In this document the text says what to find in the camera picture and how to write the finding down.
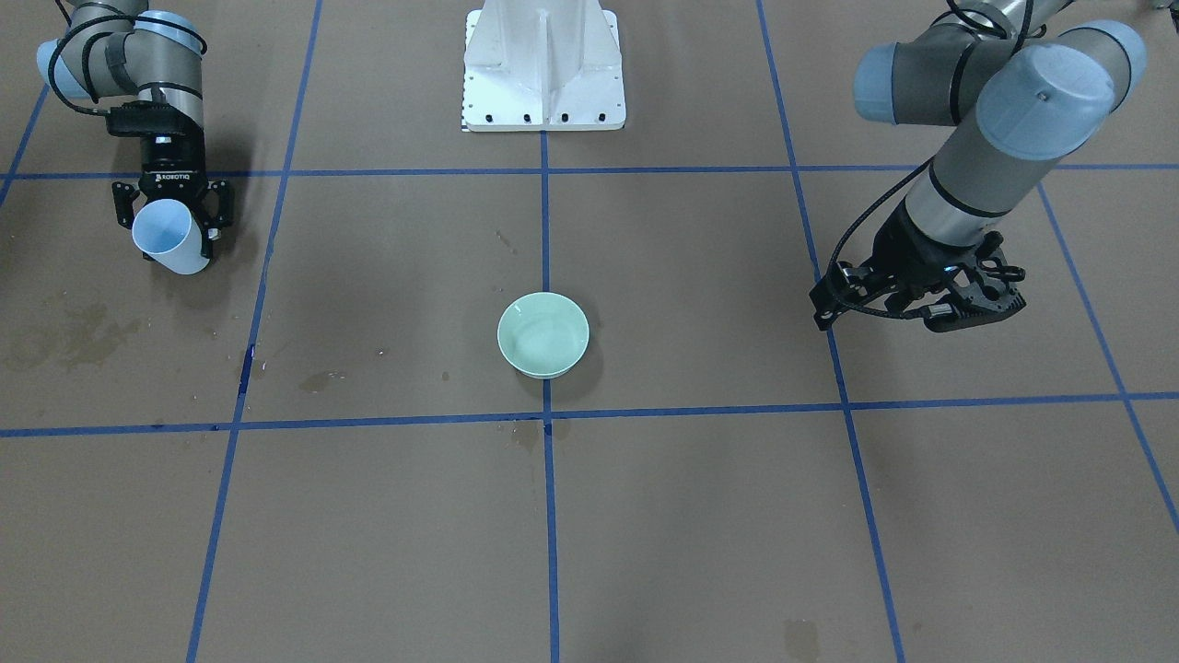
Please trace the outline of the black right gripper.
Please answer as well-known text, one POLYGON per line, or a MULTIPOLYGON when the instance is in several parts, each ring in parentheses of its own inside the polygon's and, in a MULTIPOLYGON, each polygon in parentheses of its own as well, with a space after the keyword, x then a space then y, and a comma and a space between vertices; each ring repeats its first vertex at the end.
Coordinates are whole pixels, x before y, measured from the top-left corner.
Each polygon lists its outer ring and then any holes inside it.
POLYGON ((204 130, 193 118, 166 101, 126 101, 106 114, 108 134, 140 142, 138 184, 114 180, 112 198, 119 227, 134 227, 134 201, 200 203, 202 256, 215 260, 216 243, 233 224, 231 180, 210 180, 206 173, 204 130))

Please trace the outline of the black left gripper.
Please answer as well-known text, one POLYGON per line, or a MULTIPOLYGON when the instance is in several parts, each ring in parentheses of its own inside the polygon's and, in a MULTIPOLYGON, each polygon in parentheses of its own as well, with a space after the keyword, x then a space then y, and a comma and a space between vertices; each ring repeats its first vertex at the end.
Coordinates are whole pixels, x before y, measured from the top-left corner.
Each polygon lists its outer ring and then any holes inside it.
POLYGON ((918 231, 904 205, 896 206, 858 267, 835 260, 834 276, 810 290, 814 326, 829 332, 843 314, 923 320, 928 332, 964 332, 1013 319, 1027 301, 1017 289, 1026 270, 1002 251, 1003 235, 984 234, 967 247, 946 245, 918 231))

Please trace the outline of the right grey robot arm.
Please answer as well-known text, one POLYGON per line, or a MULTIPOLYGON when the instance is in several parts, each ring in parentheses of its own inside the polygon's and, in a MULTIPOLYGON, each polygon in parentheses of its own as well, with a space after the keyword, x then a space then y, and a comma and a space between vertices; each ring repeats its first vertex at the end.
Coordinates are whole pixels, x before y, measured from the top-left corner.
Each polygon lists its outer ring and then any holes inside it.
POLYGON ((72 1, 67 29, 35 60, 47 87, 107 134, 140 145, 134 183, 111 185, 116 219, 143 260, 195 275, 233 223, 235 192, 208 172, 203 63, 208 42, 182 14, 147 1, 72 1))

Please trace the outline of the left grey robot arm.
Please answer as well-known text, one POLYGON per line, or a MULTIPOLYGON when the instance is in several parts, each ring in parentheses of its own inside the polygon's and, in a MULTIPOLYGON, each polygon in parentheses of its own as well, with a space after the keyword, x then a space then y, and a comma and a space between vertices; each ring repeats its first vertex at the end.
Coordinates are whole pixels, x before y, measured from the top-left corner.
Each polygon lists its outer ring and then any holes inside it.
POLYGON ((959 332, 1012 319, 1026 278, 997 223, 1098 133, 1147 70, 1146 42, 1115 20, 1043 38, 1063 1, 951 1, 909 42, 859 59, 859 118, 946 126, 938 152, 890 189, 900 202, 859 264, 834 250, 810 290, 821 332, 851 311, 959 332))

